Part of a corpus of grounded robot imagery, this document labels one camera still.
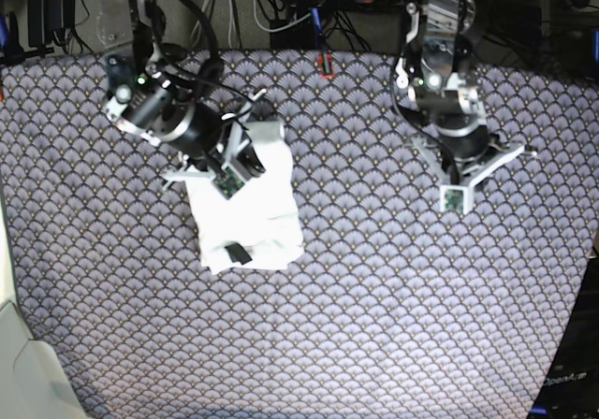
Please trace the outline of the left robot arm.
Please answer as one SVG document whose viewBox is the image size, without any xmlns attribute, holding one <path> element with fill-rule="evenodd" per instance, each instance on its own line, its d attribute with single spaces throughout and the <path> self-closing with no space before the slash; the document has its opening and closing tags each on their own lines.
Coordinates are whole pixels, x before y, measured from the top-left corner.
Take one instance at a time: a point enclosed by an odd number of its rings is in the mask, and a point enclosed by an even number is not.
<svg viewBox="0 0 599 419">
<path fill-rule="evenodd" d="M 537 149 L 503 142 L 488 127 L 478 89 L 474 44 L 490 0 L 414 0 L 405 6 L 393 92 L 411 105 L 393 108 L 415 130 L 411 144 L 437 175 L 440 210 L 471 212 L 475 192 L 500 167 Z"/>
</svg>

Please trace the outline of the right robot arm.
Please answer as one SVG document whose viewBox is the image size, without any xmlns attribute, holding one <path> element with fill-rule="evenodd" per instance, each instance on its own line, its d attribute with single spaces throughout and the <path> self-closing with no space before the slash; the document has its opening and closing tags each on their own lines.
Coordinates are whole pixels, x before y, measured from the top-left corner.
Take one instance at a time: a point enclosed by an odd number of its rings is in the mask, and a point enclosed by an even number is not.
<svg viewBox="0 0 599 419">
<path fill-rule="evenodd" d="M 229 199 L 265 172 L 245 126 L 265 91 L 244 94 L 231 113 L 205 104 L 224 86 L 225 63 L 205 12 L 192 0 L 178 1 L 207 38 L 209 56 L 198 71 L 183 67 L 193 50 L 165 42 L 167 19 L 157 0 L 99 0 L 108 79 L 102 111 L 121 131 L 180 154 L 182 166 L 165 175 L 168 184 L 204 178 Z"/>
</svg>

